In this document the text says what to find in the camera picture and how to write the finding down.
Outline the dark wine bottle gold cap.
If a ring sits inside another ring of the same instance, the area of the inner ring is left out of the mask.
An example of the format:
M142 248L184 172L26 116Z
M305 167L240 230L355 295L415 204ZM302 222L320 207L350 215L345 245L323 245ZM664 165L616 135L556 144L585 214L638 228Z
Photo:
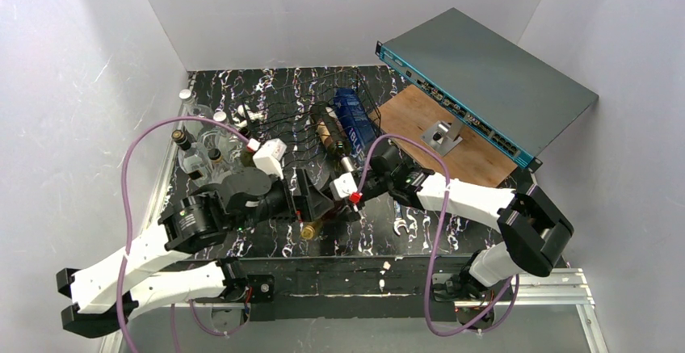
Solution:
M331 210L326 212L320 218L316 219L315 221L304 223L304 226L300 232L300 238L305 241L313 240L321 233L325 226L346 220L347 215L351 211L352 209L347 203L336 203Z

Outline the blue label clear bottle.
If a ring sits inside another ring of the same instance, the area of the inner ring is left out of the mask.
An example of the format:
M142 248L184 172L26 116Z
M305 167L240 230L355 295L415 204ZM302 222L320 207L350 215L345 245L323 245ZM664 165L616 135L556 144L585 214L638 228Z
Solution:
M363 162L372 142L380 135L379 114L365 86L338 87L333 97L334 113L351 143L351 155Z

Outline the dark wine bottle silver cap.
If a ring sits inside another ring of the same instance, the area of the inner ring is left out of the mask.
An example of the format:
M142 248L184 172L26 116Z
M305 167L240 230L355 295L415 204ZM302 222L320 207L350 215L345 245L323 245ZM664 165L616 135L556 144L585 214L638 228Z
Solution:
M243 127L239 129L239 132L246 137L248 140L252 138L252 133L247 127ZM240 162L244 167L255 167L254 160L253 160L254 152L250 151L249 149L246 148L245 145L243 145L241 154L240 154Z

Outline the clear bottle dark label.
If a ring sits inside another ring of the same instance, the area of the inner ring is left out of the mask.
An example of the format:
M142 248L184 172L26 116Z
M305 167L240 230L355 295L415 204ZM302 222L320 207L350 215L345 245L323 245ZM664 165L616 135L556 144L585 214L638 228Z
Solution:
M207 151L218 149L224 159L230 159L232 152L242 147L242 141L235 134L225 129L225 126L232 127L232 124L224 111L216 112L212 118L221 124L221 127L214 124L206 127L200 134L200 142Z

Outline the clear bottle gold label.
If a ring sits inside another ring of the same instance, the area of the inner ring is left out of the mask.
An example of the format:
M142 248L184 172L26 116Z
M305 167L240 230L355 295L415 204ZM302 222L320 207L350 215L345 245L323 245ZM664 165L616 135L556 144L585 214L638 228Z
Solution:
M206 149L190 139L183 129L175 129L171 139L179 150L177 157L181 170L197 187L210 183L212 165Z

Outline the clear bottle brown neck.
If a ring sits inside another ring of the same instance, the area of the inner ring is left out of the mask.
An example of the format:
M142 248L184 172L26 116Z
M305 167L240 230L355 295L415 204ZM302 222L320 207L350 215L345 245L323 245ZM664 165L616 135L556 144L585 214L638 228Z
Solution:
M211 162L211 180L213 183L221 183L230 174L230 165L218 148L208 151Z

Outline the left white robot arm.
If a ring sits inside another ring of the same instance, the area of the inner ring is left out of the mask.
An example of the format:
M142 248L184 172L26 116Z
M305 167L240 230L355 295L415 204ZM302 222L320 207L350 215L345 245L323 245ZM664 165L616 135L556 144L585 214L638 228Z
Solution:
M167 272L166 267L214 245L242 226L275 218L316 221L343 194L333 184L317 187L302 169L297 189L273 174L245 168L179 200L158 224L130 245L85 269L57 273L59 293L72 303L61 311L64 330L99 338L147 311L197 298L241 301L254 282L235 257Z

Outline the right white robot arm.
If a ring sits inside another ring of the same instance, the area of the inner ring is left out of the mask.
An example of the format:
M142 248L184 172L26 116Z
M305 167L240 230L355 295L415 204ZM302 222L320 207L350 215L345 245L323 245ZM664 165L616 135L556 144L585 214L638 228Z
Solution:
M486 289L521 272L547 277L574 234L574 227L535 184L484 187L449 179L404 160L395 145L380 141L361 170L330 183L336 200L362 204L389 194L399 204L445 211L495 230L502 242L475 252L449 283L434 284L444 299L477 298Z

